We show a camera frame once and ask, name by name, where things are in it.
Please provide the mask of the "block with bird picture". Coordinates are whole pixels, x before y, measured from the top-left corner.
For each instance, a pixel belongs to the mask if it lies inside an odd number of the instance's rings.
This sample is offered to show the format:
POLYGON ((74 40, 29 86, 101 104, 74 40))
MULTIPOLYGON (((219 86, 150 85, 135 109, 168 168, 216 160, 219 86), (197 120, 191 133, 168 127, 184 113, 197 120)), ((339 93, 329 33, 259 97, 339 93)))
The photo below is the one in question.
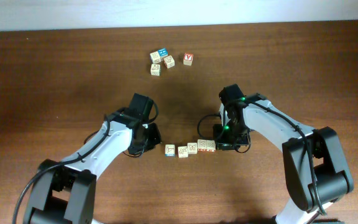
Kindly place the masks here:
POLYGON ((188 147, 187 146, 179 146, 178 147, 178 157, 179 158, 188 157, 188 147))

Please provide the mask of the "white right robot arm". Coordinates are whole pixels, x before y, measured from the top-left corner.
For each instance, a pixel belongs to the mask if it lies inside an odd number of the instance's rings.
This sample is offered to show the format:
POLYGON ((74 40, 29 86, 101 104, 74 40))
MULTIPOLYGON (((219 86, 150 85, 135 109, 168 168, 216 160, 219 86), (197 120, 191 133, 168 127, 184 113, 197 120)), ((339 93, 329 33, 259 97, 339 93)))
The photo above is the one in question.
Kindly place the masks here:
POLYGON ((219 93, 221 124, 213 127, 219 150, 251 147, 256 131, 282 153, 290 196, 268 223, 313 223, 326 209, 354 190, 354 180, 335 130, 316 129, 276 109, 263 95, 244 95, 236 86, 219 93))

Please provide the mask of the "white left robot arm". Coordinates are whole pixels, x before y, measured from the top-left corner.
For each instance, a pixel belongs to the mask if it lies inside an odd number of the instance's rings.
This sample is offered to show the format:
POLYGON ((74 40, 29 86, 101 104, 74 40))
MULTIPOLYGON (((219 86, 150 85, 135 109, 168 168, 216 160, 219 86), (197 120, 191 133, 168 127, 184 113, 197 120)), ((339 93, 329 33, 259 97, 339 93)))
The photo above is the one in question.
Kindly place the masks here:
POLYGON ((30 197, 23 222, 95 224, 96 183, 101 174, 124 151, 136 158, 160 142, 155 123, 122 111, 105 116, 100 130, 75 153, 39 165, 24 189, 30 197))

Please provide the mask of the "block with red I and fish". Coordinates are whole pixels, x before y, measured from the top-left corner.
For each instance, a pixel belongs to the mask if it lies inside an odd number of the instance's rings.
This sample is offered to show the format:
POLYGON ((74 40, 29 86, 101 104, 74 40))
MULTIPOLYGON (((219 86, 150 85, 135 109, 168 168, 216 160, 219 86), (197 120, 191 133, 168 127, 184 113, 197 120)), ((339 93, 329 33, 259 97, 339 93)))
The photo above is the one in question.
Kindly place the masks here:
POLYGON ((205 140, 205 139, 197 140, 197 150, 198 151, 207 151, 207 140, 205 140))

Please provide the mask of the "block with red letter side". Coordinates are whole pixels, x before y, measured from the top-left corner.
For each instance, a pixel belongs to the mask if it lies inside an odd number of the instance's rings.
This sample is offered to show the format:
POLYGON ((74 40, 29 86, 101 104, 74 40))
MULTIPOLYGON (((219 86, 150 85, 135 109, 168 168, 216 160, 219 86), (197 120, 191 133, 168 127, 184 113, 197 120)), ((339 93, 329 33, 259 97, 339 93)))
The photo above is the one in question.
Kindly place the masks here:
POLYGON ((216 151, 216 143, 215 143, 215 141, 207 140, 206 141, 206 150, 208 152, 215 152, 216 151))

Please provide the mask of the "block with butterfly picture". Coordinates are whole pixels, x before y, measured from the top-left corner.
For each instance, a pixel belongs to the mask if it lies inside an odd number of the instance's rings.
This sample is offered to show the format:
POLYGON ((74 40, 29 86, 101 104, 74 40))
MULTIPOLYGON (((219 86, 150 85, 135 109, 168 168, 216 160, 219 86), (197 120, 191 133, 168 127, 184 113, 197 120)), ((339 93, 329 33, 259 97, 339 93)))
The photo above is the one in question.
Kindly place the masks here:
POLYGON ((196 142, 189 142, 187 148, 188 154, 196 154, 198 152, 198 144, 196 142))

